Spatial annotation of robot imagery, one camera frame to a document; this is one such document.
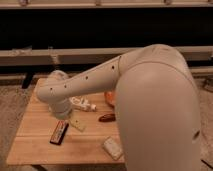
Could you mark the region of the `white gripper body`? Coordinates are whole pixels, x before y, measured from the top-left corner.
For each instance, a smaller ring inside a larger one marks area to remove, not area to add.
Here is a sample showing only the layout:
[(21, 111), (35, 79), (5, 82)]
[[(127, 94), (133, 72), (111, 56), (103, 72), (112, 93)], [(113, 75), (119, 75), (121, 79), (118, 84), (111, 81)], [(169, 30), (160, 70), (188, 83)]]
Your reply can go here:
[(69, 99), (58, 101), (49, 105), (50, 111), (54, 117), (59, 120), (66, 120), (70, 117), (72, 104)]

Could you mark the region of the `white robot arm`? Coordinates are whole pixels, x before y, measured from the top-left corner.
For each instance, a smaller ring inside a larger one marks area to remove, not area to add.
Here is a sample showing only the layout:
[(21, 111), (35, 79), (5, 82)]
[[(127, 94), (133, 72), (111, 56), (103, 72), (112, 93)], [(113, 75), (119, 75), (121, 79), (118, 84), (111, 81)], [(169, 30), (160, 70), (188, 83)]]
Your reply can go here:
[(37, 97), (65, 118), (69, 97), (108, 90), (127, 171), (200, 171), (199, 93), (178, 50), (138, 48), (72, 78), (54, 71)]

